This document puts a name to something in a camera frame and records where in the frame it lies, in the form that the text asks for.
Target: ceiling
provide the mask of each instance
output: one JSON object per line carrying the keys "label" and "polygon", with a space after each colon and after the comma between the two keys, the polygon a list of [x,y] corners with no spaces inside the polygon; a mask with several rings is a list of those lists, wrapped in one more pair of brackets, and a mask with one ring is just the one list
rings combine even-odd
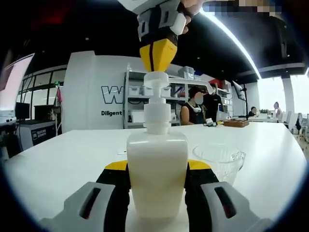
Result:
{"label": "ceiling", "polygon": [[[76,51],[139,56],[136,15],[116,0],[79,1],[78,4],[72,0],[54,0],[47,1],[47,6],[38,4],[25,5],[27,14],[24,11],[16,13],[17,19],[7,26],[12,36],[8,45],[15,58],[36,53],[28,72],[67,64],[71,52]],[[303,53],[283,21],[256,13],[253,7],[238,7],[235,1],[225,1],[224,4],[208,2],[204,8],[216,6],[217,12],[226,12],[217,13],[216,17],[240,40],[258,69],[304,62]],[[232,40],[206,17],[196,15],[188,27],[189,32],[179,37],[174,64],[191,66],[199,73],[219,79],[238,80],[240,83],[257,80],[254,73],[238,76],[238,73],[253,70],[251,65]],[[304,67],[279,69],[261,72],[261,76],[304,72]]]}

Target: window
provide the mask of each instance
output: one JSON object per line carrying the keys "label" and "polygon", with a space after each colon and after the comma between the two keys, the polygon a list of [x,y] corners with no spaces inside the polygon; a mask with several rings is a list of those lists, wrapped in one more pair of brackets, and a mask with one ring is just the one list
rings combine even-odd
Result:
{"label": "window", "polygon": [[305,75],[291,76],[295,113],[309,114],[309,78]]}
{"label": "window", "polygon": [[286,111],[284,87],[281,77],[258,80],[260,108],[274,110],[274,103],[278,102],[282,111]]}

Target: white plastic bottle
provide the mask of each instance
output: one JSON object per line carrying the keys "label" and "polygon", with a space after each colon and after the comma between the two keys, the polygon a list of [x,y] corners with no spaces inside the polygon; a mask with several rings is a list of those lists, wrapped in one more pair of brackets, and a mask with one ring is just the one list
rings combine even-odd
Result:
{"label": "white plastic bottle", "polygon": [[144,106],[147,132],[127,140],[127,160],[137,214],[144,218],[170,218],[178,214],[188,164],[188,141],[180,132],[169,132],[170,104],[161,98],[169,85],[164,72],[150,72],[144,84],[154,95]]}

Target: white tabletop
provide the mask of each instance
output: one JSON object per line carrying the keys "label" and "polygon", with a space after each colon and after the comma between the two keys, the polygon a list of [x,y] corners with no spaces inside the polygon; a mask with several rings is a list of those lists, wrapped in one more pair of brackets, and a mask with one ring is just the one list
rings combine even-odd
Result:
{"label": "white tabletop", "polygon": [[249,117],[248,120],[250,122],[278,122],[278,119],[275,117],[266,118],[266,117]]}
{"label": "white tabletop", "polygon": [[[280,215],[298,189],[307,167],[301,148],[281,123],[250,122],[244,128],[194,125],[171,129],[187,136],[189,157],[193,159],[194,147],[211,142],[233,144],[245,152],[246,160],[234,187],[261,218],[276,219]],[[132,132],[144,130],[70,131],[8,160],[7,174],[34,218],[52,218],[63,209],[66,198],[86,182],[95,182],[107,164],[126,160],[125,155],[117,153],[126,149],[126,139]],[[134,208],[132,200],[129,207]],[[135,217],[132,211],[128,212],[129,220]],[[177,223],[187,223],[184,204],[179,217],[186,220],[180,218]],[[136,231],[136,228],[128,226],[126,231]]]}

